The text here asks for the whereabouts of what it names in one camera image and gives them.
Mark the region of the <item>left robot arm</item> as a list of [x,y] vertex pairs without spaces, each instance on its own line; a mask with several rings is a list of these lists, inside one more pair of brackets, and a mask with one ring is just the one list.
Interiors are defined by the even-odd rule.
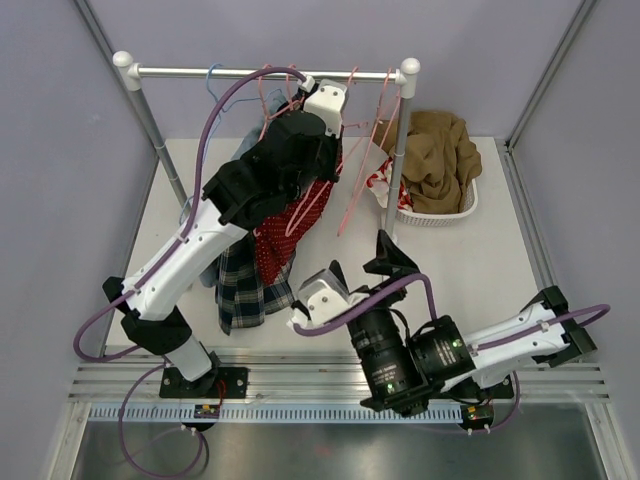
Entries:
[[110,277],[103,291],[117,301],[129,340],[165,357],[195,397],[213,392],[218,358],[206,351],[177,303],[225,250],[280,214],[317,180],[336,181],[343,120],[318,107],[286,112],[242,155],[205,184],[185,223],[135,275]]

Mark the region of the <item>circuit board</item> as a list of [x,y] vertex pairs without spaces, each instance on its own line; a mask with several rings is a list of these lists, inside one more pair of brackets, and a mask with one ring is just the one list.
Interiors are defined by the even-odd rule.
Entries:
[[491,405],[467,405],[461,412],[463,421],[467,423],[491,424],[494,419],[494,408]]
[[196,404],[194,407],[195,418],[218,419],[220,406],[211,404]]

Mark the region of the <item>brown tan skirt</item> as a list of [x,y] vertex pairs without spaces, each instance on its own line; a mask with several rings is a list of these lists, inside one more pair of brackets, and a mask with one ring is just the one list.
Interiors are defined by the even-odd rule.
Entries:
[[445,111],[411,113],[398,194],[400,210],[458,214],[481,173],[481,155],[463,118]]

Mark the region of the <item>red polka dot skirt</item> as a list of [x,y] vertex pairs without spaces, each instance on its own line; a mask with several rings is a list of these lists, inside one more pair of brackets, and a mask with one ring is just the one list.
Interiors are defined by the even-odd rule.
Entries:
[[267,218],[254,231],[258,273],[265,285],[272,285],[293,259],[301,238],[321,218],[335,183],[316,180],[300,200],[283,213]]

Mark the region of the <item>dark plaid skirt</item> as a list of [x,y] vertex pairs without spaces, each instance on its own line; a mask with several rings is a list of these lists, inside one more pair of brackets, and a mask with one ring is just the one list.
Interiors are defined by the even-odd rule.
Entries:
[[260,277],[249,238],[235,243],[216,259],[215,298],[218,322],[224,334],[233,329],[262,325],[267,315],[290,307],[294,301],[289,276],[295,256],[265,285]]

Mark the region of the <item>right circuit board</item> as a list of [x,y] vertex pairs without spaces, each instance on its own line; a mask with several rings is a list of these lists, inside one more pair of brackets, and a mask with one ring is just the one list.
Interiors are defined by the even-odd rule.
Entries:
[[467,405],[461,412],[463,421],[467,423],[491,424],[494,419],[494,408],[491,405]]

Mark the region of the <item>silver white clothes rack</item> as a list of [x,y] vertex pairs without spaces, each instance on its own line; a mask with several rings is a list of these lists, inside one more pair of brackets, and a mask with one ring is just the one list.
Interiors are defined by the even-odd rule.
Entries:
[[[228,68],[178,68],[178,67],[145,67],[136,62],[127,51],[118,51],[112,56],[112,64],[119,73],[121,81],[131,99],[135,113],[141,120],[145,133],[151,140],[156,154],[167,174],[170,185],[181,207],[194,217],[199,204],[199,192],[201,185],[201,173],[204,163],[204,154],[207,152],[207,145],[211,137],[211,131],[215,119],[221,114],[222,109],[231,97],[247,83],[258,80],[282,80],[290,83],[294,78],[299,80],[299,86],[305,90],[311,88],[313,80],[349,81],[355,80],[357,83],[382,83],[387,85],[394,83],[398,86],[398,130],[397,141],[400,147],[406,143],[409,121],[409,107],[415,97],[417,77],[421,70],[420,62],[415,58],[403,60],[401,66],[394,70],[385,72],[360,72],[354,70],[347,71],[299,71],[294,67],[265,67],[259,70],[251,69],[228,69]],[[235,83],[218,97],[214,105],[211,118],[206,122],[201,134],[200,146],[196,160],[196,180],[195,193],[188,196],[175,169],[166,142],[160,133],[159,126],[155,120],[151,108],[147,102],[142,88],[142,80],[145,78],[202,78],[206,81],[211,79],[233,80]]]

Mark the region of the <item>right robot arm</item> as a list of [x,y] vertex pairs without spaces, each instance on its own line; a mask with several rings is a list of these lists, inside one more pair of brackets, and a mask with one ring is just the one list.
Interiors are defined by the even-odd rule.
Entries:
[[435,313],[428,297],[429,319],[410,331],[394,308],[406,289],[392,284],[415,277],[419,268],[379,231],[376,256],[365,264],[384,282],[372,293],[385,298],[347,325],[370,395],[361,406],[375,412],[392,410],[402,417],[426,410],[430,400],[447,396],[483,401],[490,389],[521,365],[555,367],[596,351],[586,328],[570,316],[568,302],[556,286],[546,287],[514,317],[487,330],[463,336],[454,320]]

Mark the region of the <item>left circuit board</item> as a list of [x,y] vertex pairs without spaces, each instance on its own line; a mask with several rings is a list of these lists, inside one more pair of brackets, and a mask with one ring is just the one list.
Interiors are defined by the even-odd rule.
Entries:
[[194,407],[195,418],[218,419],[220,406],[211,404],[196,404]]

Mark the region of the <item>light blue denim skirt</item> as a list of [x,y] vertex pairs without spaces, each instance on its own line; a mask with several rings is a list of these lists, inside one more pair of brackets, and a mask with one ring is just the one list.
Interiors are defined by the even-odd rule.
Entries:
[[[267,114],[268,115],[274,115],[287,102],[288,102],[288,100],[285,98],[285,95],[282,93],[282,91],[280,89],[272,90],[267,95],[267,98],[266,98]],[[265,115],[262,116],[262,119],[259,121],[259,124],[257,126],[254,126],[249,130],[249,132],[245,135],[245,137],[243,138],[243,140],[239,144],[239,146],[236,149],[236,151],[234,152],[234,154],[231,156],[232,160],[239,159],[242,154],[244,154],[247,150],[249,150],[251,147],[253,147],[258,142],[259,136],[260,136],[260,134],[262,132],[262,128],[264,126],[264,120],[265,120]],[[211,130],[211,132],[210,132],[210,134],[209,134],[209,136],[207,138],[207,142],[206,142],[205,150],[204,150],[204,154],[203,154],[203,162],[206,162],[206,160],[207,160],[210,141],[211,141],[216,129],[218,128],[220,122],[221,122],[221,117],[218,116],[216,118],[216,122],[214,123],[214,126],[212,127],[212,130]],[[182,210],[181,210],[181,214],[180,214],[180,217],[179,217],[179,223],[180,224],[182,224],[186,220],[186,218],[187,218],[186,209],[187,209],[187,207],[191,206],[192,200],[193,200],[193,197],[190,196],[185,201],[185,203],[183,204]],[[200,280],[201,284],[205,288],[213,288],[217,284],[217,282],[218,282],[218,267],[216,266],[215,262],[212,262],[200,274],[199,280]]]

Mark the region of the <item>red poppy print skirt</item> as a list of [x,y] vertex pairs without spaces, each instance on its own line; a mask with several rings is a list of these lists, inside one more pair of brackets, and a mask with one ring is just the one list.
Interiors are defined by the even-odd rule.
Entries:
[[[388,204],[393,162],[394,160],[389,157],[365,182],[367,189],[374,195],[377,203],[383,209],[386,209]],[[403,183],[399,187],[398,209],[408,212],[413,211],[413,202]]]

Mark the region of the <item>white perforated plastic basket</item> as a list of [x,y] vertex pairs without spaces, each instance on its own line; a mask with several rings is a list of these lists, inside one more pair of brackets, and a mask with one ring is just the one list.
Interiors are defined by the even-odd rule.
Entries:
[[467,189],[463,209],[454,214],[420,214],[403,209],[396,210],[396,219],[417,227],[445,227],[453,225],[474,213],[479,204],[476,180]]

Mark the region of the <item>aluminium mounting rail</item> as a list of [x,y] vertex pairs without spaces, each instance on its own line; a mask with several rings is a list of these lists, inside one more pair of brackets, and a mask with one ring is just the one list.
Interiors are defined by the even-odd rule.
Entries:
[[[135,388],[124,408],[130,422],[221,423],[423,423],[452,424],[462,420],[462,406],[443,398],[430,400],[427,411],[402,419],[390,411],[374,413],[360,405],[369,390],[354,356],[222,355],[227,371],[223,387],[204,397],[162,398],[173,380],[154,370]],[[81,363],[66,399],[84,405],[92,420],[117,420],[129,389],[160,366],[160,359],[131,355],[109,363]],[[554,369],[526,366],[516,373],[521,405],[601,405],[610,403],[599,366],[573,363]],[[222,397],[221,413],[211,411]]]

